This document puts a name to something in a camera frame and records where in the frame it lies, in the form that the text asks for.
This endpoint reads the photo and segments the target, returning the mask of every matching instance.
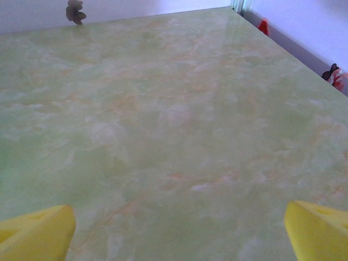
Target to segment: marble pattern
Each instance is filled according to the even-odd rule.
[[[346,97],[229,8],[0,36],[0,219],[71,204],[67,260],[295,260],[348,209]]]

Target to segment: yellow foam piece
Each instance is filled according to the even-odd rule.
[[[291,201],[284,221],[299,261],[348,260],[348,212]]]
[[[75,231],[70,206],[56,206],[0,222],[1,261],[63,261]]]

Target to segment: white wall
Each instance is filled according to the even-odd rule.
[[[83,0],[83,23],[229,6],[231,0]],[[0,34],[73,25],[67,0],[0,1]]]
[[[348,0],[254,0],[246,18],[257,25],[262,17],[271,37],[316,73],[332,63],[348,71]]]

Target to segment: green marble surface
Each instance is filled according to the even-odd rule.
[[[71,204],[67,260],[295,260],[348,210],[347,98],[229,8],[0,36],[0,219]]]

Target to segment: table top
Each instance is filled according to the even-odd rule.
[[[71,204],[67,260],[295,260],[348,209],[347,99],[230,8],[0,36],[0,219]]]

